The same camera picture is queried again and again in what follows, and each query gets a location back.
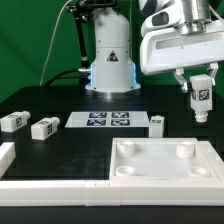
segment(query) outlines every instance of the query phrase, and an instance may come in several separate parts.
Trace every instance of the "black table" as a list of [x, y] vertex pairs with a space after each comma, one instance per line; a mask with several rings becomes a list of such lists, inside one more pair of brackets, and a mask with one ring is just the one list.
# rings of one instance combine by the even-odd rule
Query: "black table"
[[[16, 160], [2, 180], [108, 179], [112, 138], [147, 137], [144, 128], [65, 129], [72, 111], [147, 111], [149, 117], [161, 115], [165, 117], [164, 137], [208, 140], [223, 157], [224, 100], [216, 94], [213, 98], [208, 122], [199, 124], [189, 95], [184, 95], [179, 86], [145, 86], [141, 95], [121, 100], [86, 96], [79, 87], [23, 88], [0, 104], [1, 117], [14, 111], [29, 111], [32, 116], [26, 127], [0, 135], [0, 143], [16, 144]], [[58, 132], [44, 142], [31, 140], [30, 126], [53, 116], [61, 121]], [[1, 208], [0, 223], [17, 223], [17, 218], [20, 223], [40, 223], [43, 219], [47, 223], [223, 223], [223, 212], [222, 207], [176, 206]]]

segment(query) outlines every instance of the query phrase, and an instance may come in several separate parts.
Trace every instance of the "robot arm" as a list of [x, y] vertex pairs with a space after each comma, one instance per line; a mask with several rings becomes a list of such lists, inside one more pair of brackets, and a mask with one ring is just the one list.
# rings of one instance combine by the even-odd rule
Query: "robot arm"
[[[139, 2], [142, 13], [149, 16], [142, 26], [142, 72], [153, 75], [174, 71], [183, 91], [191, 91], [196, 120], [205, 122], [207, 111], [212, 109], [218, 62], [224, 61], [224, 24], [211, 20], [208, 0]], [[209, 75], [193, 76], [188, 83], [184, 69], [197, 66], [207, 66]]]

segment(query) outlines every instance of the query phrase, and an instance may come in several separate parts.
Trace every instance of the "green screen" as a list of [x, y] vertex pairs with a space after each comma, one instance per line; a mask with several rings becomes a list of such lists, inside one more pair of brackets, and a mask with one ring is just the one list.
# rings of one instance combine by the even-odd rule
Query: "green screen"
[[[129, 0], [118, 0], [116, 11], [129, 18]], [[57, 16], [65, 0], [1, 0], [0, 3], [0, 101], [18, 89], [39, 85]], [[138, 1], [132, 1], [132, 60], [137, 64], [138, 81], [147, 85], [175, 85], [173, 74], [145, 77], [139, 68], [140, 30], [144, 17], [139, 12]], [[219, 6], [224, 13], [224, 3]], [[83, 25], [90, 61], [95, 58], [93, 21]], [[56, 34], [52, 54], [46, 69], [46, 82], [56, 74], [80, 67], [79, 43], [74, 19], [63, 13]], [[191, 74], [206, 72], [204, 68], [187, 70]], [[220, 63], [216, 91], [224, 97], [224, 66]], [[54, 85], [77, 85], [77, 80], [57, 81]]]

